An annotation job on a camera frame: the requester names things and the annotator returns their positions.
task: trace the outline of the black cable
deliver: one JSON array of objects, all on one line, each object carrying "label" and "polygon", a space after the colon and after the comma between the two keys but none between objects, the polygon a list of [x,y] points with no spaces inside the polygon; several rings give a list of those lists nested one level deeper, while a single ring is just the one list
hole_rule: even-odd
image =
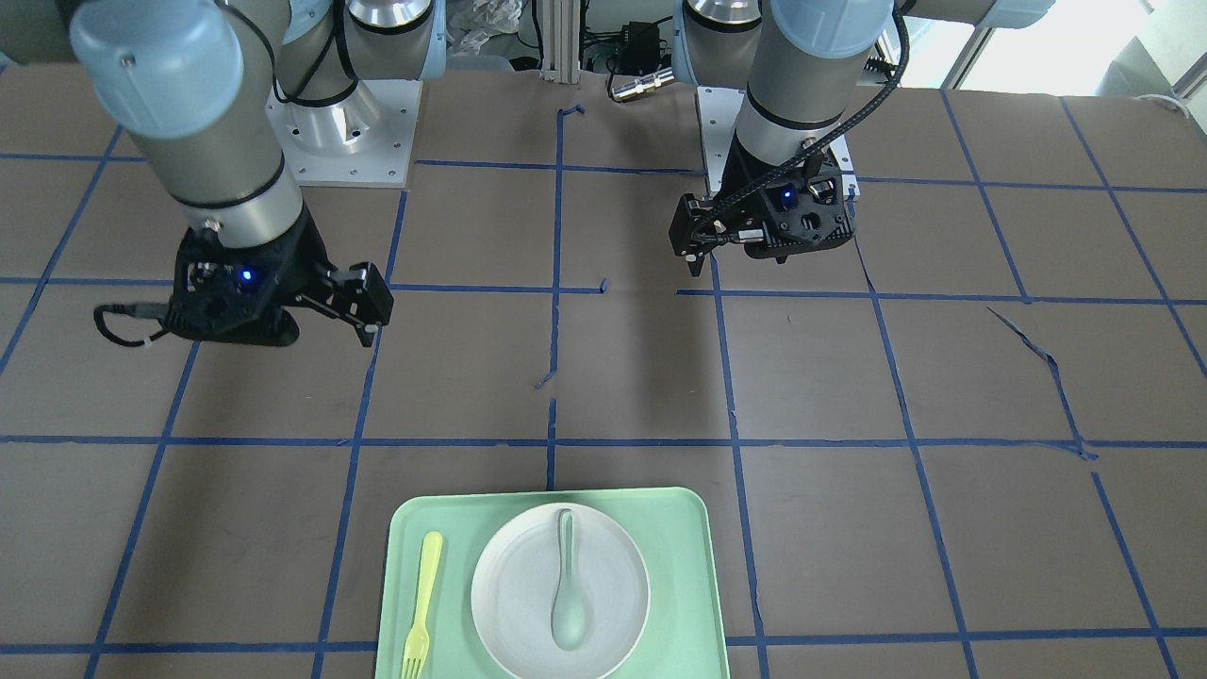
[{"label": "black cable", "polygon": [[[124,336],[118,336],[112,329],[109,328],[109,323],[105,322],[106,312],[157,320],[159,321],[159,329],[144,339],[127,339]],[[168,330],[163,328],[163,318],[167,314],[168,304],[100,304],[92,310],[92,321],[97,323],[97,329],[100,330],[105,339],[109,339],[109,341],[113,345],[136,350],[139,347],[146,347],[151,343],[154,343],[156,339],[168,334]]]},{"label": "black cable", "polygon": [[532,2],[532,28],[536,30],[536,51],[541,53],[541,68],[544,68],[544,41],[541,40],[541,22],[536,18],[536,0]]},{"label": "black cable", "polygon": [[616,101],[617,104],[626,104],[628,103],[628,101],[622,101],[622,100],[617,99],[616,95],[612,94],[612,81],[616,80],[616,68],[620,65],[620,59],[629,51],[629,47],[632,45],[632,42],[637,37],[640,37],[642,35],[646,35],[652,29],[658,28],[659,24],[666,23],[666,22],[669,22],[669,21],[671,21],[674,18],[675,18],[674,14],[671,14],[669,17],[663,17],[663,18],[658,19],[657,22],[647,25],[646,28],[639,30],[637,33],[630,35],[629,36],[629,41],[624,43],[624,47],[622,47],[619,52],[617,52],[616,59],[614,60],[612,60],[612,59],[608,60],[610,65],[608,65],[608,69],[607,69],[607,82],[604,83],[604,87],[605,87],[605,90],[607,92],[607,98],[608,99]]},{"label": "black cable", "polygon": [[256,23],[252,22],[247,17],[247,14],[243,13],[243,11],[240,11],[238,7],[233,7],[226,2],[216,2],[216,5],[232,17],[239,19],[240,23],[246,25],[247,29],[251,30],[251,33],[255,34],[255,36],[260,40],[261,45],[264,46],[264,52],[268,53],[268,63],[272,65],[273,69],[273,98],[280,101],[281,104],[296,104],[301,101],[301,99],[298,99],[298,94],[304,92],[307,86],[310,84],[310,81],[314,80],[315,74],[319,72],[319,68],[322,65],[322,60],[327,58],[327,52],[331,51],[331,45],[336,41],[336,25],[337,25],[336,22],[332,22],[331,24],[331,33],[327,35],[327,42],[322,46],[322,51],[319,52],[319,57],[314,60],[313,64],[310,64],[310,68],[308,68],[305,74],[302,76],[302,83],[298,86],[297,93],[288,94],[281,87],[281,83],[276,80],[276,52],[273,51],[273,43],[268,40],[268,36],[264,35],[264,31],[260,30],[260,27],[256,25]]},{"label": "black cable", "polygon": [[713,219],[724,216],[725,212],[728,212],[730,209],[733,209],[735,205],[737,205],[746,198],[750,198],[754,193],[762,191],[763,188],[766,188],[768,186],[771,185],[771,182],[788,174],[800,163],[805,162],[812,156],[816,156],[823,148],[828,147],[832,141],[846,134],[855,125],[863,122],[864,118],[870,116],[873,111],[879,109],[880,105],[885,103],[885,99],[888,99],[888,95],[892,94],[894,89],[897,89],[898,84],[900,84],[902,75],[905,72],[906,64],[909,64],[909,30],[906,30],[905,28],[905,17],[898,10],[893,10],[893,24],[897,27],[897,37],[900,40],[900,46],[902,46],[900,64],[898,64],[897,69],[893,70],[893,75],[888,77],[888,80],[885,82],[885,86],[880,89],[880,92],[876,93],[876,95],[873,96],[870,101],[864,104],[862,109],[856,111],[851,117],[849,117],[845,122],[842,122],[842,124],[835,127],[828,134],[814,141],[809,146],[805,146],[795,156],[776,165],[774,169],[768,170],[763,176],[751,181],[737,192],[731,193],[729,197],[719,200],[716,205],[713,205],[711,210],[709,210],[706,213],[696,218],[695,223],[693,224],[693,230],[696,232],[696,235],[694,235],[694,239],[696,241],[711,242],[711,244],[729,242],[730,239],[734,236],[734,234],[730,233],[727,235],[712,235],[704,232],[705,226],[712,223]]}]

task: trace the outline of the white plate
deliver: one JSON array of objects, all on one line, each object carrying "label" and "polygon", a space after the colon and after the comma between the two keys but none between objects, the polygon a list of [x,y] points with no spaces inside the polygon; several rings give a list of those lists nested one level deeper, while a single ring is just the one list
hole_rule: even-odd
[{"label": "white plate", "polygon": [[[558,513],[575,513],[575,560],[587,636],[573,651],[553,642]],[[473,572],[473,625],[490,657],[519,679],[601,679],[636,648],[649,614],[649,574],[629,533],[573,503],[532,508],[495,533]]]}]

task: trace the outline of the green spoon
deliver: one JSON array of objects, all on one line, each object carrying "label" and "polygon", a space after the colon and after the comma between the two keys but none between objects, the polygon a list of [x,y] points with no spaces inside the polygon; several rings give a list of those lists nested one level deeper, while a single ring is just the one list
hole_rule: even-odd
[{"label": "green spoon", "polygon": [[558,548],[561,550],[561,574],[558,593],[553,597],[553,642],[561,650],[572,651],[587,636],[587,607],[575,578],[575,515],[568,509],[558,513]]}]

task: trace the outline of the yellow fork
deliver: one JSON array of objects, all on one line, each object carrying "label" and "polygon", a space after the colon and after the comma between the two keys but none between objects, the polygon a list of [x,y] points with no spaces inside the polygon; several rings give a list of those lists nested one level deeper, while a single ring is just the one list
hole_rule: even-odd
[{"label": "yellow fork", "polygon": [[424,535],[424,549],[419,554],[419,591],[415,593],[415,621],[407,633],[407,644],[402,652],[402,679],[419,679],[427,661],[427,651],[432,640],[427,636],[427,607],[432,603],[432,590],[436,586],[436,572],[441,567],[441,552],[444,550],[444,535],[432,531]]}]

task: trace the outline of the plastic bag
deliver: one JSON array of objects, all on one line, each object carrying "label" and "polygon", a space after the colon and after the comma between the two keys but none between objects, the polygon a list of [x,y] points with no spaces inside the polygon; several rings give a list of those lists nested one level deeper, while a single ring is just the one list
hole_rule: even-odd
[{"label": "plastic bag", "polygon": [[524,0],[448,0],[449,54],[477,54],[488,40],[520,28]]}]

